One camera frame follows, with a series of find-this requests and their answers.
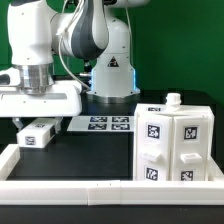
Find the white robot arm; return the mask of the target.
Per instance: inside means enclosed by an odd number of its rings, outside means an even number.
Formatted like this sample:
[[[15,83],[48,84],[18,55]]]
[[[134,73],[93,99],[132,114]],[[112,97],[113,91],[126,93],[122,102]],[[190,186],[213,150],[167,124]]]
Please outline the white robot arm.
[[[46,0],[12,0],[7,27],[12,67],[0,71],[0,118],[70,117],[81,113],[84,84],[52,79],[54,53],[98,58],[109,43],[104,0],[81,0],[71,14]]]

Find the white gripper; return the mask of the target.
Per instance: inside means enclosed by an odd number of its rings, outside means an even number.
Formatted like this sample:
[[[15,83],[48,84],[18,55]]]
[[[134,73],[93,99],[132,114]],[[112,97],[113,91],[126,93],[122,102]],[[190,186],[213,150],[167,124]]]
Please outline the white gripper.
[[[77,81],[56,81],[43,95],[23,94],[16,88],[0,87],[0,117],[16,117],[18,130],[21,117],[55,117],[55,133],[61,131],[63,117],[78,116],[82,111],[81,85]]]

